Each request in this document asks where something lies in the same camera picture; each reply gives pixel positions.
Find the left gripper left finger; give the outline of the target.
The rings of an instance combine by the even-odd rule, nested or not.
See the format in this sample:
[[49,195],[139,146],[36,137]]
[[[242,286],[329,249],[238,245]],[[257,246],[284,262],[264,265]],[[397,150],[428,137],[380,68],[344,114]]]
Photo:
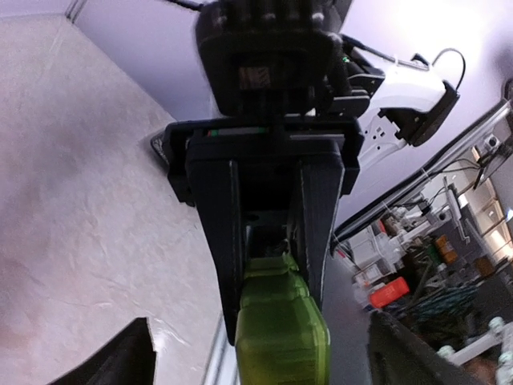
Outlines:
[[135,318],[89,359],[54,384],[152,385],[156,352],[146,318]]

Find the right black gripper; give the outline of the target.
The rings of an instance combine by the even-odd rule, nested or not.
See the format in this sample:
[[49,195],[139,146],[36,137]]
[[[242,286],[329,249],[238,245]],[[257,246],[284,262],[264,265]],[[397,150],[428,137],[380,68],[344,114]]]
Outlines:
[[230,344],[246,262],[245,223],[281,221],[302,277],[322,307],[325,259],[338,203],[353,189],[363,134],[352,118],[286,118],[272,125],[220,118],[169,124],[168,179],[196,208],[208,241]]

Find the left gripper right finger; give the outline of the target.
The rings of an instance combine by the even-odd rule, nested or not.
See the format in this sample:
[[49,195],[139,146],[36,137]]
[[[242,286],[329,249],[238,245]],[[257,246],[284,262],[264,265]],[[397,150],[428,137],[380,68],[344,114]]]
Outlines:
[[373,384],[481,384],[470,372],[448,362],[390,314],[370,314],[367,353]]

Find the green weekly pill organizer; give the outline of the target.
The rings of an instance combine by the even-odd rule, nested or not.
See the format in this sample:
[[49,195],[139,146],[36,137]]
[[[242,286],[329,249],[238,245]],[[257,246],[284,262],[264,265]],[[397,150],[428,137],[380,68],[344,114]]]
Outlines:
[[242,384],[329,383],[329,330],[290,254],[249,262],[235,348]]

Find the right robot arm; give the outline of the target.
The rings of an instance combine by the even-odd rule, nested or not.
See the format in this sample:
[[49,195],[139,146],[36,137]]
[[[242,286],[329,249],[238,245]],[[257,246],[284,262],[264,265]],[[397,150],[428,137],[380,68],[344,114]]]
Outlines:
[[244,273],[281,242],[322,303],[339,199],[362,169],[425,143],[458,100],[457,87],[420,55],[397,61],[348,38],[341,60],[351,94],[324,82],[312,116],[217,118],[164,131],[168,179],[179,201],[200,215],[229,340],[236,336]]

